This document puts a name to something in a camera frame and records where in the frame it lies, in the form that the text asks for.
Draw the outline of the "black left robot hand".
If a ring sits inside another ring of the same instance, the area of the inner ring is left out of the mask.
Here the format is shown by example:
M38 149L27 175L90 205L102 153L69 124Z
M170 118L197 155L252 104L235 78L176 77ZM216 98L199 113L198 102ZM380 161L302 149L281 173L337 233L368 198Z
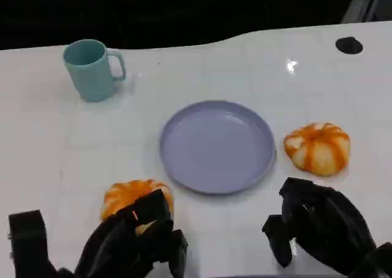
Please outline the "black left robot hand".
M103 221L83 248L77 277L146 277L157 261L168 263L173 277L184 277L188 243L173 228L168 202L160 189Z

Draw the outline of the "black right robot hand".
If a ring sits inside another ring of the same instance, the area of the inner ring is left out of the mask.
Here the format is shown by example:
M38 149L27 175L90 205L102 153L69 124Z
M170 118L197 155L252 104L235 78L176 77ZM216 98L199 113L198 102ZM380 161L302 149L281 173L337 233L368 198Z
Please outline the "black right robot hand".
M291 240L322 264L346 276L375 250L364 217L339 191L288 177L279 195L282 213L268 216L262 231L282 267L287 267L293 258Z

